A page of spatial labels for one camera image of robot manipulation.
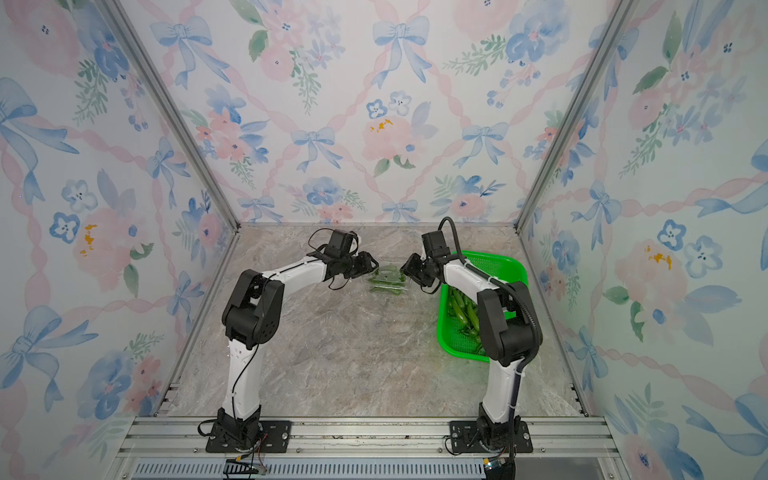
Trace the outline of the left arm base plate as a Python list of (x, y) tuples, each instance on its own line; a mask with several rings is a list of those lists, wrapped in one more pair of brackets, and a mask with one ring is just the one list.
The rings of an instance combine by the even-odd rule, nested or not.
[(225, 426), (216, 421), (208, 434), (206, 453), (286, 453), (293, 424), (268, 420), (245, 427)]

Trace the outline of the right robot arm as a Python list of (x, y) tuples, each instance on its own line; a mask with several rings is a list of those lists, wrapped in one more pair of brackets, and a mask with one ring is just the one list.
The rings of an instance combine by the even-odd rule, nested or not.
[(424, 253), (412, 254), (401, 272), (422, 288), (439, 285), (489, 360), (486, 393), (479, 405), (479, 440), (500, 450), (515, 434), (524, 370), (535, 359), (543, 334), (529, 291), (528, 274), (512, 258), (464, 253), (448, 246), (441, 231), (422, 236)]

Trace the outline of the aluminium front rail frame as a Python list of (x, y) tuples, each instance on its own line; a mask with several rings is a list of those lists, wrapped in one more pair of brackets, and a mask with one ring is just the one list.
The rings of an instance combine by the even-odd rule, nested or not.
[(510, 464), (461, 453), (446, 418), (298, 417), (279, 435), (279, 452), (238, 460), (212, 453), (200, 418), (134, 420), (109, 479), (626, 479), (600, 417), (532, 417), (523, 452)]

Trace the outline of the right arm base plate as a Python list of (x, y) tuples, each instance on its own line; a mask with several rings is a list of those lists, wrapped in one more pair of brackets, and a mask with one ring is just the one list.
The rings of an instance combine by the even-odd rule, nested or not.
[(514, 454), (534, 450), (528, 425), (520, 417), (500, 425), (486, 425), (480, 420), (453, 420), (448, 426), (448, 447), (456, 454), (498, 454), (509, 448)]

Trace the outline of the clear pepper container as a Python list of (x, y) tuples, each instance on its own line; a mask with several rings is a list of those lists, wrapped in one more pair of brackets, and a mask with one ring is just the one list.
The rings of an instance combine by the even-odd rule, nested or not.
[(371, 292), (395, 296), (402, 295), (407, 291), (407, 281), (406, 275), (396, 265), (379, 266), (368, 278)]

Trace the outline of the left aluminium corner post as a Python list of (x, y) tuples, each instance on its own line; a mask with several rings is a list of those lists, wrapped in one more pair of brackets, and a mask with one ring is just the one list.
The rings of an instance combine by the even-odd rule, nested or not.
[(191, 161), (203, 185), (208, 189), (213, 203), (223, 214), (228, 226), (233, 231), (238, 232), (241, 227), (240, 221), (235, 217), (234, 210), (217, 182), (213, 170), (200, 154), (193, 135), (183, 120), (181, 111), (163, 83), (159, 70), (144, 47), (123, 6), (119, 1), (114, 0), (99, 0), (95, 2), (95, 5), (126, 48), (130, 59), (135, 62), (139, 73), (146, 82), (148, 92), (161, 112), (162, 118)]

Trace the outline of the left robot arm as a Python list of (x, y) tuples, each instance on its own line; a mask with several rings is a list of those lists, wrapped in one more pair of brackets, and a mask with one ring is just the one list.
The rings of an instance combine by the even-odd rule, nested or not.
[(346, 281), (356, 279), (378, 267), (370, 253), (359, 249), (356, 233), (333, 230), (327, 243), (313, 247), (296, 262), (271, 271), (247, 269), (240, 274), (222, 314), (229, 370), (226, 396), (213, 434), (226, 434), (243, 448), (261, 438), (262, 347), (277, 333), (285, 301), (306, 287), (330, 283), (338, 276)]

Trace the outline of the green peppers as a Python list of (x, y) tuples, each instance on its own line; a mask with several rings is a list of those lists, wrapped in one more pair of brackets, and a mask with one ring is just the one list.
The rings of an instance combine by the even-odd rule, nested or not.
[(457, 332), (467, 345), (466, 350), (475, 355), (484, 355), (485, 349), (480, 338), (476, 305), (460, 290), (450, 287), (448, 310), (458, 322)]

